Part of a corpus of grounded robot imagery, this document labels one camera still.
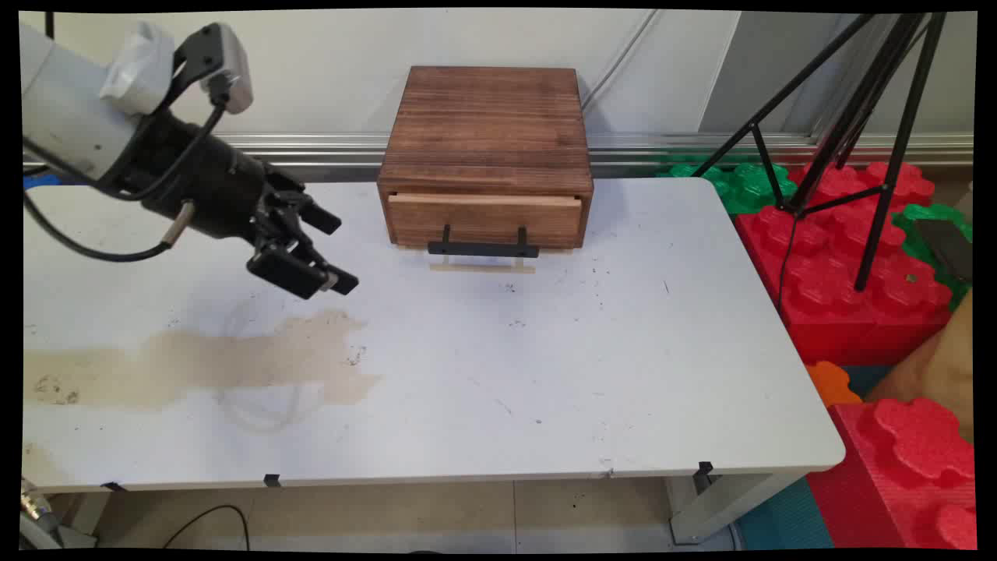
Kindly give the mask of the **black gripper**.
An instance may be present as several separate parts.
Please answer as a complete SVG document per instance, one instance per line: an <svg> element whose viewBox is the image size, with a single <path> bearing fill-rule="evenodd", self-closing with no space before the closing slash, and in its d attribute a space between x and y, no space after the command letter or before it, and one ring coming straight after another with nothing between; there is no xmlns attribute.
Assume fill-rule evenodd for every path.
<svg viewBox="0 0 997 561"><path fill-rule="evenodd" d="M197 130L197 125L179 120L171 111L143 118L131 163L118 177L118 187L139 192L152 185L195 139ZM260 196L261 214L253 217ZM216 239L252 242L246 270L295 297L310 299L322 291L348 295L360 284L358 277L324 259L301 226L304 221L331 235L342 221L284 170L210 136L186 157L170 181L141 204L174 219L188 199L195 203L190 224L196 231Z"/></svg>

